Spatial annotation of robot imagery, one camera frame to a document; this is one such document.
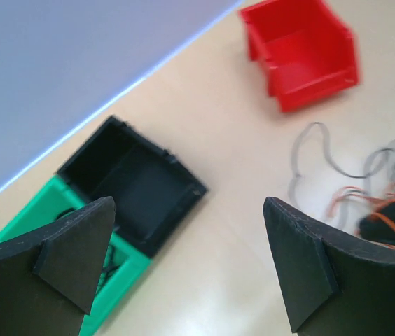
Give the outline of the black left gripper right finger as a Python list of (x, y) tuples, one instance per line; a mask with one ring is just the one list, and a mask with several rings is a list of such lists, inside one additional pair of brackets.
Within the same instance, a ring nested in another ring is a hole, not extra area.
[(265, 199), (263, 216), (293, 333), (395, 335), (395, 250), (276, 197)]

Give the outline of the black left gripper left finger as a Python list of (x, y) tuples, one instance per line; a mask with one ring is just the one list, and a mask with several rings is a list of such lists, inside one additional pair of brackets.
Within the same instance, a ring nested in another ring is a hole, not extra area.
[(78, 335), (90, 314), (116, 205), (102, 197), (0, 243), (0, 335)]

